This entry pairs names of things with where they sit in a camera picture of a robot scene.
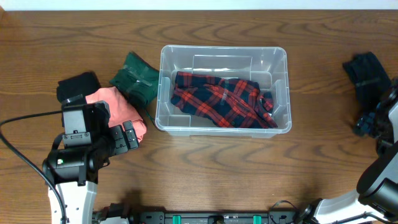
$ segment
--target plaid flannel shirt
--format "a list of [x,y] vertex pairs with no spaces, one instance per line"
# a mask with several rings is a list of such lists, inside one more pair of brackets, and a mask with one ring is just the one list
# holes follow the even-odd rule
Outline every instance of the plaid flannel shirt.
[[271,93],[248,80],[177,72],[171,103],[222,128],[277,128]]

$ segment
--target black cable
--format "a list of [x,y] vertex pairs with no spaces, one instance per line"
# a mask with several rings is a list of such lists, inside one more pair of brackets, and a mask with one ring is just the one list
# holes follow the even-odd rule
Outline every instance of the black cable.
[[1,121],[0,122],[0,139],[4,142],[4,144],[15,154],[17,155],[19,158],[21,158],[24,162],[26,162],[28,165],[31,166],[31,168],[33,168],[33,170],[35,170],[43,179],[44,181],[49,185],[50,189],[54,192],[55,197],[58,200],[58,203],[60,204],[60,208],[61,208],[61,224],[66,224],[67,223],[67,213],[65,210],[65,206],[63,204],[63,201],[61,199],[60,194],[58,193],[58,191],[56,190],[55,186],[53,185],[53,183],[51,183],[51,181],[49,180],[48,177],[45,176],[45,174],[33,163],[31,162],[28,158],[26,158],[22,153],[20,153],[2,134],[1,132],[1,126],[6,124],[6,123],[10,123],[13,121],[18,121],[20,119],[27,119],[27,118],[34,118],[34,117],[38,117],[38,116],[47,116],[47,115],[51,115],[51,114],[57,114],[57,113],[62,113],[62,111],[53,111],[53,112],[46,112],[46,113],[39,113],[39,114],[31,114],[31,115],[27,115],[27,116],[21,116],[18,118],[11,118],[11,119],[7,119],[5,121]]
[[352,221],[358,220],[360,218],[365,219],[367,217],[372,217],[372,218],[376,219],[377,221],[380,221],[380,222],[385,223],[385,224],[393,223],[393,222],[390,222],[390,221],[385,221],[384,219],[382,219],[380,217],[377,217],[377,216],[373,215],[372,213],[366,213],[365,212],[362,215],[357,215],[355,217],[346,218],[346,219],[340,220],[340,221],[335,221],[334,224],[344,224],[344,223],[348,223],[348,222],[352,222]]
[[382,222],[382,223],[385,223],[385,224],[394,223],[394,222],[390,222],[390,221],[385,221],[384,219],[382,219],[382,218],[380,218],[380,217],[377,217],[377,216],[375,216],[375,215],[373,215],[373,214],[371,214],[371,213],[368,213],[367,216],[372,217],[372,218],[376,219],[377,221]]
[[[282,203],[288,203],[289,205],[291,205],[291,206],[294,208],[296,214],[298,214],[298,212],[300,211],[296,206],[294,206],[294,205],[293,205],[290,201],[288,201],[288,200],[280,200],[280,201],[276,202],[273,206],[271,206],[271,208],[269,209],[269,211],[271,211],[274,207],[276,207],[276,206],[278,206],[279,204],[282,204]],[[274,221],[274,216],[273,216],[273,215],[270,215],[269,218],[271,219],[271,221],[272,221],[274,224],[277,224],[277,223]]]
[[61,133],[57,137],[55,137],[54,142],[52,143],[51,150],[58,150],[58,147],[60,146],[60,144],[62,142],[64,134],[65,133]]

